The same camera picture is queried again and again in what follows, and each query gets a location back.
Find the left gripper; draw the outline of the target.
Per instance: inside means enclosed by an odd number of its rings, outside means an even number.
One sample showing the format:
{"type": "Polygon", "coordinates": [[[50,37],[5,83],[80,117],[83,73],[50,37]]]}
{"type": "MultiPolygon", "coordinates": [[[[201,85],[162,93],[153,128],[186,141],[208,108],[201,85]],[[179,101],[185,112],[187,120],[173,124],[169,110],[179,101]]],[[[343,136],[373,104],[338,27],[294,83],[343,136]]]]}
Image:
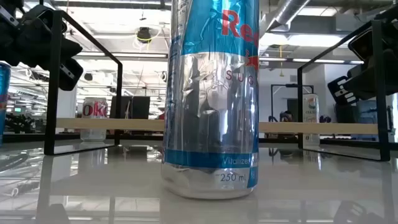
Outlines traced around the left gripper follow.
{"type": "MultiPolygon", "coordinates": [[[[16,11],[23,10],[24,0],[0,0],[0,61],[17,66],[21,62],[29,67],[49,67],[53,26],[53,9],[37,5],[22,17],[16,11]]],[[[72,57],[83,47],[62,38],[59,88],[72,91],[81,75],[83,67],[72,57]]]]}

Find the black computer monitor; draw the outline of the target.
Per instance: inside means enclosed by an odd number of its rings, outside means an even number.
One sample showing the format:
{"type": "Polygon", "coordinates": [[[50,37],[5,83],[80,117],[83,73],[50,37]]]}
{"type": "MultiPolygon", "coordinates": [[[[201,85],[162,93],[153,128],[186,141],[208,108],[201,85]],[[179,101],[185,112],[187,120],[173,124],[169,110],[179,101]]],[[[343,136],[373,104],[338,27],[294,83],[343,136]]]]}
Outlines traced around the black computer monitor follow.
{"type": "Polygon", "coordinates": [[[149,96],[122,96],[122,119],[149,119],[149,96]]]}

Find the blue silver Red Bull can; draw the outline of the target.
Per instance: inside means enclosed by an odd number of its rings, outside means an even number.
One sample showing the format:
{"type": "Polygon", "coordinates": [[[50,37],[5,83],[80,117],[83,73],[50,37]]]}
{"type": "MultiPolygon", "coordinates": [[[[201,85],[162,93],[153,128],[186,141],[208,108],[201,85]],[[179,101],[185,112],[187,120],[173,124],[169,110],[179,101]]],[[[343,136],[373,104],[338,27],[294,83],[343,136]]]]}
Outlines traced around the blue silver Red Bull can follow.
{"type": "Polygon", "coordinates": [[[0,62],[0,146],[3,142],[11,67],[0,62]]]}
{"type": "Polygon", "coordinates": [[[259,175],[259,0],[172,0],[161,174],[173,193],[227,199],[259,175]]]}

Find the black table frame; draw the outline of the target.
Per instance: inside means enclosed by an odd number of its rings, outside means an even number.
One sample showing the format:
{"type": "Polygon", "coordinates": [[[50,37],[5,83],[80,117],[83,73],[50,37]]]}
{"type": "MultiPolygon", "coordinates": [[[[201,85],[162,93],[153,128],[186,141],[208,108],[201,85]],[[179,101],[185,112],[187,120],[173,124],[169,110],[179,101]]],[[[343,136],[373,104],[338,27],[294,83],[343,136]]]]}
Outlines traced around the black table frame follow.
{"type": "MultiPolygon", "coordinates": [[[[45,134],[4,134],[2,137],[3,143],[16,143],[16,142],[37,142],[45,141],[45,134]]],[[[56,134],[55,140],[76,140],[80,139],[80,135],[76,133],[72,134],[56,134]]],[[[162,141],[162,136],[145,136],[145,135],[122,135],[121,140],[138,140],[138,141],[162,141]]],[[[267,139],[260,138],[260,143],[273,143],[273,144],[298,144],[297,139],[267,139]]],[[[321,139],[320,144],[337,145],[337,146],[349,146],[349,147],[364,147],[374,148],[379,146],[379,142],[376,141],[359,141],[351,139],[321,139]]]]}

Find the silver ventilation duct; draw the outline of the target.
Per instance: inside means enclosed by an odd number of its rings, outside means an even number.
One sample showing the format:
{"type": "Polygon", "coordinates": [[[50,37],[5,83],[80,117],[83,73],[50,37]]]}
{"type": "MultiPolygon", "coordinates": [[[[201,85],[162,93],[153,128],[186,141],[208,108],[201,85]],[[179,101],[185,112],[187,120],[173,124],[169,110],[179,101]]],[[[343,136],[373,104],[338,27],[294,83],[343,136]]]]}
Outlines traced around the silver ventilation duct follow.
{"type": "Polygon", "coordinates": [[[311,0],[281,0],[277,9],[264,15],[259,23],[260,35],[293,21],[311,0]]]}

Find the silver Diet Coke can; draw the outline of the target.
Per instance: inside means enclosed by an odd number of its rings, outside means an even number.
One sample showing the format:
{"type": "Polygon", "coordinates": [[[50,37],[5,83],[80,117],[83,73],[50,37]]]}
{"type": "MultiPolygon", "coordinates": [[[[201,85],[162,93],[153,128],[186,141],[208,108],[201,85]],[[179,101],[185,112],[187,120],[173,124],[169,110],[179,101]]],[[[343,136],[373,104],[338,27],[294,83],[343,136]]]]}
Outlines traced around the silver Diet Coke can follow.
{"type": "MultiPolygon", "coordinates": [[[[85,119],[107,119],[108,104],[106,98],[85,98],[81,117],[85,119]]],[[[104,141],[106,139],[106,130],[82,129],[80,138],[83,141],[104,141]]]]}

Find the wooden shelf black metal frame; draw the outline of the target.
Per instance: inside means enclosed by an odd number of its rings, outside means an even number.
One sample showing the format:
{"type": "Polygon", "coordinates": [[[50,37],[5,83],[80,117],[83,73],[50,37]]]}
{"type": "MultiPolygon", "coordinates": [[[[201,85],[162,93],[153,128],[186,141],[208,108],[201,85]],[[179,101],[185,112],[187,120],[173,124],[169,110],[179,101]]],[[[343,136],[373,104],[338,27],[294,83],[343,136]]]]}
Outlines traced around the wooden shelf black metal frame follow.
{"type": "MultiPolygon", "coordinates": [[[[55,130],[56,128],[100,128],[113,129],[114,143],[120,143],[120,130],[134,131],[163,131],[164,122],[161,120],[148,119],[75,119],[58,118],[57,101],[58,86],[60,77],[60,53],[62,46],[62,22],[67,21],[79,32],[81,32],[90,42],[95,44],[103,51],[105,56],[112,59],[118,66],[117,97],[121,97],[121,88],[123,85],[123,65],[106,48],[104,48],[91,34],[87,33],[72,17],[64,11],[55,11],[53,14],[52,40],[51,40],[51,59],[50,59],[50,82],[47,108],[47,126],[45,138],[45,154],[54,154],[55,130]]],[[[359,33],[371,29],[374,55],[374,79],[377,101],[377,124],[336,124],[336,123],[304,123],[300,118],[296,123],[259,123],[259,130],[264,133],[303,133],[314,134],[377,134],[379,142],[380,161],[388,162],[391,159],[390,142],[387,131],[387,112],[386,112],[386,71],[383,55],[383,26],[385,20],[376,19],[367,22],[344,38],[344,41],[358,35],[359,33]]]]}

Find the black metal stand frame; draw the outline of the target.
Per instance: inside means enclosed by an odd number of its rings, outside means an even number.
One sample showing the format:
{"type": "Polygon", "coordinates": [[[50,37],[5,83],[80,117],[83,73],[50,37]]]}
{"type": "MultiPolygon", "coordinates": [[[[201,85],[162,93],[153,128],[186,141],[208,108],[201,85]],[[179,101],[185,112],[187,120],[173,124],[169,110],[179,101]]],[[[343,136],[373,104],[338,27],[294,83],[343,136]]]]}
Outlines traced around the black metal stand frame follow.
{"type": "MultiPolygon", "coordinates": [[[[279,91],[280,88],[298,88],[299,86],[294,83],[288,84],[271,84],[271,115],[269,116],[269,122],[278,122],[279,120],[274,117],[274,95],[279,91]]],[[[314,94],[313,85],[303,85],[302,88],[307,92],[314,94]]]]}

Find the white Celsius can orange print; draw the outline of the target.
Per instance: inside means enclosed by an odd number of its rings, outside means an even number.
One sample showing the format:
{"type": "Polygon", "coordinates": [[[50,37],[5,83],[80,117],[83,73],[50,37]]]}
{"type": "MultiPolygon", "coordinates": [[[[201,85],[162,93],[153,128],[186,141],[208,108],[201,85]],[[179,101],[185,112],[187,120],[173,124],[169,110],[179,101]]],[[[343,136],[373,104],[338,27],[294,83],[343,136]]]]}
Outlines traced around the white Celsius can orange print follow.
{"type": "MultiPolygon", "coordinates": [[[[303,95],[303,122],[319,123],[320,110],[319,100],[316,94],[303,95]]],[[[318,147],[320,145],[319,134],[305,133],[303,134],[304,147],[318,147]]]]}

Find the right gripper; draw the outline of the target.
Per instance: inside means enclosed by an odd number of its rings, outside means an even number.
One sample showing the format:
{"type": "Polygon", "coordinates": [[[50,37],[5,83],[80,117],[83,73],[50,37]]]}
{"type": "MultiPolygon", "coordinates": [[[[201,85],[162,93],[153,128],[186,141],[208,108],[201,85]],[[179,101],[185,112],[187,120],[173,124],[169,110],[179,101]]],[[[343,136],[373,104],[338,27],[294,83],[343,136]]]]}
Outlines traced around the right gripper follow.
{"type": "MultiPolygon", "coordinates": [[[[384,24],[384,61],[386,72],[386,95],[398,93],[398,12],[392,12],[385,18],[384,24]]],[[[373,55],[373,32],[366,30],[353,38],[348,48],[362,61],[373,55]]],[[[347,75],[336,78],[328,89],[337,105],[352,105],[359,100],[373,97],[373,68],[355,66],[347,75]]]]}

